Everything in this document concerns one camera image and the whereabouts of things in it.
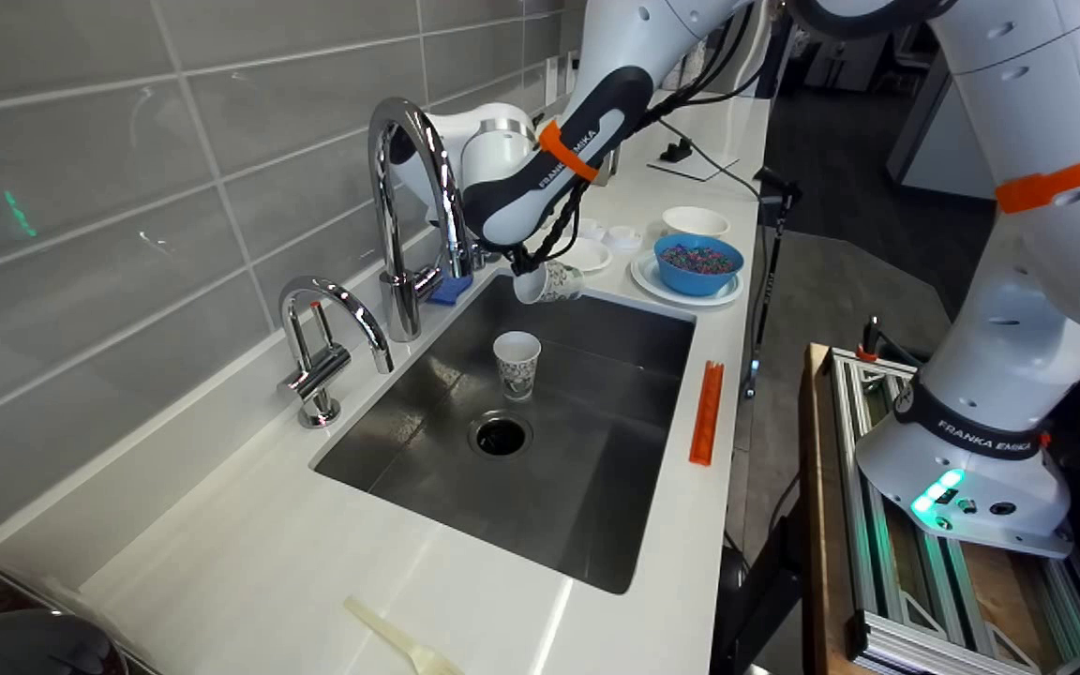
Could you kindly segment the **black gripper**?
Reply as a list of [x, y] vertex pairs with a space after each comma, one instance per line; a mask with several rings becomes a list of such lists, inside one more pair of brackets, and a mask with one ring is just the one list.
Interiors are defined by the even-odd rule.
[[510, 249], [506, 257], [510, 257], [510, 271], [535, 271], [535, 265], [565, 255], [569, 249], [572, 249], [572, 237], [555, 234], [535, 252], [530, 252], [520, 244]]

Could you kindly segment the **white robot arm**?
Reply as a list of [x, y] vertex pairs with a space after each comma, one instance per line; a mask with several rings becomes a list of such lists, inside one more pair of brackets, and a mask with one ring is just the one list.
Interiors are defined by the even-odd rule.
[[[565, 110], [517, 132], [485, 117], [461, 141], [475, 241], [530, 241], [651, 117], [655, 81], [745, 4], [587, 0]], [[969, 300], [857, 439], [861, 475], [934, 535], [1067, 555], [1067, 486], [1041, 420], [1080, 384], [1080, 0], [780, 4], [827, 39], [931, 25], [992, 175], [997, 220]]]

